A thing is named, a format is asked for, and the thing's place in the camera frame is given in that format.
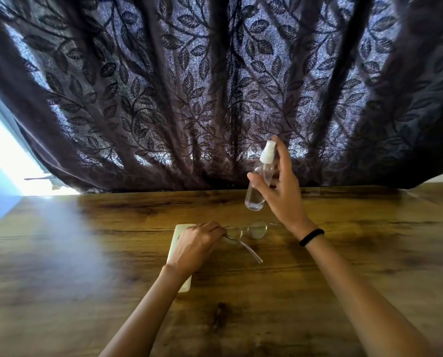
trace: black hair tie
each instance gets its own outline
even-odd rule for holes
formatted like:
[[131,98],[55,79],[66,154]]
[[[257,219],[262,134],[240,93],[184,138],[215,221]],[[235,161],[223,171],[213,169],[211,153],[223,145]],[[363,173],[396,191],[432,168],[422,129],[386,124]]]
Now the black hair tie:
[[324,234],[324,231],[322,229],[313,230],[311,233],[307,234],[303,239],[301,239],[299,245],[306,246],[311,240],[313,240],[319,234]]

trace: dark purple curtain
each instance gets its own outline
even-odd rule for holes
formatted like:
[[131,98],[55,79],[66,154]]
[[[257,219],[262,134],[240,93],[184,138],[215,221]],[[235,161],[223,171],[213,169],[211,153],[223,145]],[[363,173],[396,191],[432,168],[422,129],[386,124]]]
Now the dark purple curtain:
[[443,0],[0,0],[0,97],[82,191],[443,173]]

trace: wrist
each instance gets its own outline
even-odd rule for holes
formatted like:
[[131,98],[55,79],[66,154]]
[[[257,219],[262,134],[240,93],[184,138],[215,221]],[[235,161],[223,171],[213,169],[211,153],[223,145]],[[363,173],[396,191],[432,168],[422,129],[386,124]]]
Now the wrist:
[[180,269],[177,268],[177,266],[174,266],[170,263],[167,263],[165,266],[162,267],[159,278],[162,278],[169,283],[177,285],[179,286],[179,288],[188,279],[188,277],[185,277]]
[[309,218],[305,218],[288,229],[292,234],[294,234],[297,240],[302,240],[312,231],[319,229],[319,227]]

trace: wood grain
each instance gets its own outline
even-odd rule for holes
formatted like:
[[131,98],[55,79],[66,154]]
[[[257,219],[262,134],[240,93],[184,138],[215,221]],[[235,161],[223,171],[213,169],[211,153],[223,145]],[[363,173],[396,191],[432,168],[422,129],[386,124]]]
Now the wood grain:
[[[443,184],[306,188],[312,219],[443,354]],[[276,222],[245,191],[23,198],[0,221],[0,356],[97,356],[156,279],[177,224]],[[363,356],[308,253],[282,226],[220,241],[153,356]]]

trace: spray bottle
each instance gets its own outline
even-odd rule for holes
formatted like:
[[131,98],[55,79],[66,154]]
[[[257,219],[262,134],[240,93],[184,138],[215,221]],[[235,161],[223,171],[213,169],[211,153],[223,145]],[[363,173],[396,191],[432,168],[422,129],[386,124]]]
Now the spray bottle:
[[[276,142],[268,140],[266,146],[261,153],[260,160],[258,160],[254,165],[253,173],[259,174],[263,177],[267,185],[271,184],[271,179],[274,173],[274,148]],[[259,191],[253,188],[251,182],[248,186],[248,191],[246,192],[245,205],[251,210],[261,210],[264,205],[264,198]]]

